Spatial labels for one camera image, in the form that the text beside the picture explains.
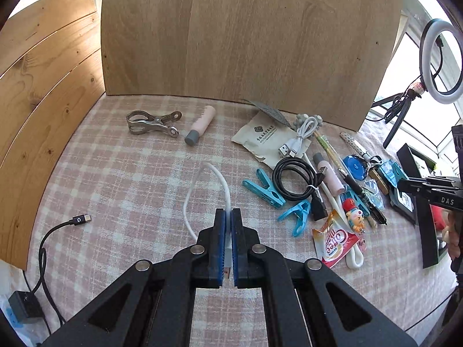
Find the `paper packet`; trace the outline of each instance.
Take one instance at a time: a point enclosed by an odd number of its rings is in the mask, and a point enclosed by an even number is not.
[[[284,158],[278,149],[295,137],[297,137],[295,131],[259,111],[232,137],[231,141],[243,145],[258,161],[274,169],[276,164]],[[308,139],[303,140],[296,157],[301,158],[309,145]]]
[[[326,266],[333,267],[359,242],[359,238],[333,210],[320,229],[312,229],[317,258]]]

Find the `triangular cutout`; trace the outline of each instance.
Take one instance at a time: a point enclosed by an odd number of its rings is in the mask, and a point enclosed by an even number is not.
[[[335,284],[327,283],[326,289],[346,331],[355,330],[371,321],[371,315],[358,306]]]
[[[89,318],[89,323],[107,332],[116,326],[120,313],[129,296],[132,286],[126,284],[122,286],[105,304],[99,307]]]

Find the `toy figurine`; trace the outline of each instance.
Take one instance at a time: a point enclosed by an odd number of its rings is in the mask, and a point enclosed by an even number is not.
[[[352,198],[346,198],[343,202],[343,209],[346,212],[350,228],[358,234],[363,234],[365,232],[363,212],[356,206],[355,201]]]

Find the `pink checkered tablecloth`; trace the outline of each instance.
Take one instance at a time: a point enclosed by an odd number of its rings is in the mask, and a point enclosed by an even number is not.
[[[217,116],[198,145],[189,147],[183,138],[207,104],[216,108]],[[130,134],[126,114],[133,110],[153,115],[181,111],[182,119],[173,123],[180,137],[174,139],[162,132]],[[262,243],[290,259],[305,261],[315,257],[311,228],[321,223],[310,222],[302,236],[293,238],[294,221],[278,223],[276,217],[281,211],[241,184],[245,178],[256,181],[259,167],[271,174],[269,168],[230,140],[256,113],[251,105],[227,101],[104,95],[72,136],[49,179],[30,244],[29,282],[35,284],[38,280],[36,257],[43,235],[78,214],[90,213],[93,220],[84,226],[62,228],[46,243],[47,284],[66,319],[135,261],[163,261],[192,245],[181,209],[202,161],[209,161],[223,173],[230,187],[232,207],[241,209],[244,225],[256,229]],[[339,138],[343,130],[331,124],[321,128],[342,156],[352,154]],[[390,158],[404,142],[397,137],[386,151],[381,145],[386,134],[383,123],[368,122],[359,133],[353,133],[371,153]],[[311,157],[317,151],[322,149],[315,141],[308,154]],[[224,206],[217,179],[203,172],[188,205],[193,230],[212,226],[215,209]],[[387,226],[367,232],[363,266],[350,270],[342,260],[334,271],[406,329],[450,293],[455,277],[448,257],[422,269],[419,231],[388,205],[384,214]],[[197,291],[192,346],[268,344],[260,290],[236,289],[232,280],[225,280],[219,290]],[[42,291],[38,297],[52,329],[56,329],[58,320]],[[416,336],[431,326],[422,322],[409,333]]]

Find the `metal bolt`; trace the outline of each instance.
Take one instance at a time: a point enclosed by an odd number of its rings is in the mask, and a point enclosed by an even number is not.
[[[267,250],[267,247],[265,245],[262,245],[262,244],[254,244],[252,246],[252,251],[254,253],[264,253],[265,251]]]
[[[146,271],[150,268],[150,262],[147,261],[146,259],[141,259],[135,264],[135,268],[138,271]]]
[[[321,261],[316,258],[311,258],[307,260],[307,267],[310,270],[320,270],[321,269]]]
[[[193,254],[201,254],[201,253],[204,253],[205,249],[202,245],[193,245],[191,248],[190,248],[190,252],[193,253]]]

